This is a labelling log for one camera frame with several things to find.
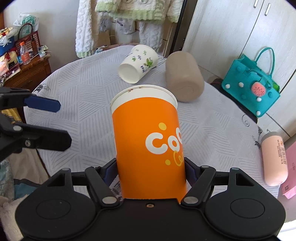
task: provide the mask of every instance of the yellow dot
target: yellow dot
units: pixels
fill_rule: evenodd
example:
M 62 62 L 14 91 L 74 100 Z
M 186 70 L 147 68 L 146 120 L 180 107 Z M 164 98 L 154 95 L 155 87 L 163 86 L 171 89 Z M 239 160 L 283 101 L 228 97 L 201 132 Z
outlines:
M 160 123 L 158 124 L 158 127 L 159 127 L 159 129 L 161 129 L 161 130 L 163 130 L 163 131 L 166 130 L 166 125 L 165 125 L 163 122 L 160 122 Z

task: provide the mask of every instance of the white wardrobe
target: white wardrobe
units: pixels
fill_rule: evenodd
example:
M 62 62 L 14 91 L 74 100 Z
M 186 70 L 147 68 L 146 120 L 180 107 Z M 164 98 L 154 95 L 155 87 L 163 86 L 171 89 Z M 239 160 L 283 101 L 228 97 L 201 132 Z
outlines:
M 183 51 L 190 52 L 204 76 L 213 80 L 223 79 L 242 53 L 255 59 L 265 47 L 276 55 L 273 80 L 280 85 L 281 97 L 258 125 L 287 140 L 296 133 L 296 9 L 288 2 L 198 0 Z M 268 73 L 271 65 L 266 51 L 258 66 Z

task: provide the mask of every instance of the handbag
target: handbag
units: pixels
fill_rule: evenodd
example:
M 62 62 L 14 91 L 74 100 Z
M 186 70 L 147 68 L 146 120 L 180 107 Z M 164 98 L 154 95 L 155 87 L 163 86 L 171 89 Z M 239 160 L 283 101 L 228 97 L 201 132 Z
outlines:
M 272 51 L 272 69 L 265 73 L 257 66 L 261 54 Z M 245 106 L 256 117 L 264 115 L 280 97 L 279 85 L 272 80 L 274 72 L 275 54 L 272 48 L 264 48 L 255 61 L 242 54 L 233 61 L 227 72 L 222 88 Z

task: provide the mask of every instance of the pink watermelon decoration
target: pink watermelon decoration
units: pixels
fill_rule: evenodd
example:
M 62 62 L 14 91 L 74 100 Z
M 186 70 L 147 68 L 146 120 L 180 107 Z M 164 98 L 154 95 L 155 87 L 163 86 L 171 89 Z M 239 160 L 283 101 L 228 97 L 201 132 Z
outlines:
M 263 95 L 266 94 L 266 89 L 265 87 L 259 83 L 259 82 L 255 82 L 252 87 L 251 87 L 251 91 L 253 92 L 253 94 L 257 97 L 262 97 Z

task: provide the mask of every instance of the cabinet handle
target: cabinet handle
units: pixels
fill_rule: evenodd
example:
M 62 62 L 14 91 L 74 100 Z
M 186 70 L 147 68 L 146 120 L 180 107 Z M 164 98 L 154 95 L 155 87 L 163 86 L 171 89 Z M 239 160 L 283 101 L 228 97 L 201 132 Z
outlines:
M 267 9 L 266 9 L 266 11 L 265 11 L 265 13 L 264 13 L 265 16 L 268 15 L 268 12 L 269 12 L 270 6 L 271 6 L 271 3 L 269 3 L 268 6 L 267 6 Z
M 257 4 L 258 4 L 258 0 L 255 1 L 255 3 L 254 3 L 254 8 L 257 7 Z

